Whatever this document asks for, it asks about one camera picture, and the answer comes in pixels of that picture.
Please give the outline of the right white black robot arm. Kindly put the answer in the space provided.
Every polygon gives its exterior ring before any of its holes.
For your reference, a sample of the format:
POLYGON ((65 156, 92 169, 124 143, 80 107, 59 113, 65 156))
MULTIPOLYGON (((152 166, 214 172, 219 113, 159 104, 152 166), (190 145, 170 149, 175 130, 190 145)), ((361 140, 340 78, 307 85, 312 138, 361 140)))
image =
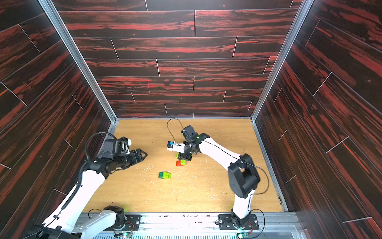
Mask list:
POLYGON ((234 153, 218 144, 206 133, 197 133, 190 125, 181 130, 183 143, 168 143, 167 149, 178 153, 179 159, 191 161, 198 153, 207 155, 227 170, 229 186, 235 194, 231 209, 233 225, 242 229, 251 215, 252 196, 261 179, 253 160, 248 154, 234 153))

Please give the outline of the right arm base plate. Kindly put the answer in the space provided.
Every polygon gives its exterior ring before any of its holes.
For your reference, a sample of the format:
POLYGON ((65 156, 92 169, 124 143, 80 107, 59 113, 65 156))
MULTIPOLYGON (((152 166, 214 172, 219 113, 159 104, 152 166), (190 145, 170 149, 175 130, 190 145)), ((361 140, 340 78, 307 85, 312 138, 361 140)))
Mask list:
POLYGON ((232 214, 219 214, 215 224, 223 231, 259 229, 257 216, 252 213, 249 213, 243 219, 232 214))

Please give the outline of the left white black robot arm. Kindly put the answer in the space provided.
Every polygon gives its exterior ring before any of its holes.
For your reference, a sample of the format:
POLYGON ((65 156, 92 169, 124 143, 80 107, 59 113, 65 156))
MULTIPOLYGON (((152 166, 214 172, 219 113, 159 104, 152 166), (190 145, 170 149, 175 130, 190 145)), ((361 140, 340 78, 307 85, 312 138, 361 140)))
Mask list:
POLYGON ((91 239, 105 229, 113 231, 133 230, 126 226, 124 209, 117 206, 105 207, 97 216, 77 226, 76 222, 94 193, 113 173, 125 170, 142 162, 147 153, 132 150, 131 140, 114 136, 103 143, 102 151, 94 157, 86 154, 79 170, 77 182, 64 201, 49 215, 41 227, 28 232, 27 239, 91 239))

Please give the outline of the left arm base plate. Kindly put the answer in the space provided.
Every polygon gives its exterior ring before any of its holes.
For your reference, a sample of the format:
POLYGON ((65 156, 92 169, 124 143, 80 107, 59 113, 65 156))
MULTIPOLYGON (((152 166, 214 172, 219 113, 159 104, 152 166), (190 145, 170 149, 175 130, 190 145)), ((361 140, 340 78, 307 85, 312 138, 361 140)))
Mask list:
POLYGON ((140 227, 141 215, 140 214, 124 214, 117 216, 113 229, 115 231, 138 231, 140 227))

